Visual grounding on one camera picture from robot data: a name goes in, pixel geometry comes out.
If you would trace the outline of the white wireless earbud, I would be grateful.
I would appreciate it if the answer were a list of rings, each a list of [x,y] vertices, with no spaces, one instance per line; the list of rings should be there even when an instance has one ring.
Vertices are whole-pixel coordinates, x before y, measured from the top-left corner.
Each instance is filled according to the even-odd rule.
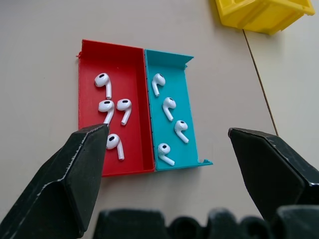
[[[95,80],[95,85],[97,87],[106,87],[106,99],[111,100],[112,99],[112,84],[110,77],[107,73],[101,73],[96,76]]]
[[[182,120],[178,120],[175,123],[174,126],[174,131],[176,133],[176,135],[184,142],[184,143],[188,143],[189,139],[183,134],[183,131],[186,131],[188,129],[188,125],[182,121]]]
[[[173,116],[171,114],[171,112],[169,111],[169,109],[175,109],[176,108],[176,102],[173,98],[170,97],[166,97],[163,101],[163,105],[162,105],[163,111],[167,117],[167,119],[169,121],[173,120]]]
[[[166,143],[161,143],[158,145],[158,157],[170,166],[174,166],[175,162],[167,157],[170,153],[170,146]]]
[[[132,102],[129,99],[121,99],[117,102],[117,110],[124,111],[121,125],[125,126],[132,112]]]
[[[123,150],[123,145],[122,145],[122,142],[120,140],[120,137],[117,134],[112,133],[112,134],[108,135],[106,149],[111,150],[114,148],[117,149],[118,159],[124,160],[125,159],[124,150]]]
[[[165,85],[165,78],[160,73],[156,73],[152,79],[152,88],[153,88],[153,91],[154,91],[154,94],[156,97],[158,97],[160,95],[159,90],[158,90],[158,85],[160,85],[160,86]]]
[[[110,124],[114,115],[115,105],[112,100],[103,100],[99,102],[98,111],[102,113],[107,113],[104,123]]]

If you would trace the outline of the red plastic tray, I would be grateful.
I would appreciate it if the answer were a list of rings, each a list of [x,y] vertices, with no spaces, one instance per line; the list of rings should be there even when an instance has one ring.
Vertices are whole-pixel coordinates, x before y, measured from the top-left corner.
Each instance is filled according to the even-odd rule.
[[[142,48],[83,40],[78,54],[78,125],[109,126],[102,175],[155,169]]]

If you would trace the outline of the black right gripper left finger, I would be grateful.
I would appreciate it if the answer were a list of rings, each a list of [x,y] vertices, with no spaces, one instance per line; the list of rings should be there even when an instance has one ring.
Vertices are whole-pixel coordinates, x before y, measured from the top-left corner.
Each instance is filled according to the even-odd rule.
[[[107,124],[84,127],[36,172],[0,223],[0,239],[79,239],[97,200]]]

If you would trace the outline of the teal plastic tray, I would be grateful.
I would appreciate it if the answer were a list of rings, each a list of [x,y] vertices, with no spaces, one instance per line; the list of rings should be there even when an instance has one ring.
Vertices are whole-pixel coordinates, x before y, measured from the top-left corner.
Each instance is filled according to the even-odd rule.
[[[156,171],[212,165],[212,162],[207,159],[200,161],[197,153],[185,75],[187,63],[192,56],[146,49],[145,59]],[[152,79],[156,73],[162,74],[165,78],[165,85],[158,85],[158,97],[155,96],[152,88]],[[166,97],[173,98],[176,102],[176,108],[169,109],[173,116],[172,121],[167,119],[162,108]],[[188,143],[184,143],[174,131],[175,123],[178,120],[188,125],[188,129],[183,131],[183,134],[189,139]],[[158,145],[161,143],[170,146],[170,153],[167,154],[167,157],[175,162],[174,166],[168,165],[158,157]]]

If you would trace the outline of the yellow plastic bin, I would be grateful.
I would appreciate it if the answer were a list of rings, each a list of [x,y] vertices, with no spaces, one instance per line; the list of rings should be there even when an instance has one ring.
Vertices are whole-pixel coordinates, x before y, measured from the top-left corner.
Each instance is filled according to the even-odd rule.
[[[311,0],[214,0],[224,26],[273,35],[304,15],[314,15]]]

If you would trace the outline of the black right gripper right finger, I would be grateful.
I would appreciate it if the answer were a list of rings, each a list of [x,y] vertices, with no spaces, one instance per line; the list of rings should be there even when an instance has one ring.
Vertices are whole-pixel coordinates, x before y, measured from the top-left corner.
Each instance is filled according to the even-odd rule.
[[[243,128],[230,128],[228,136],[246,189],[265,220],[281,206],[319,205],[319,170],[284,140]]]

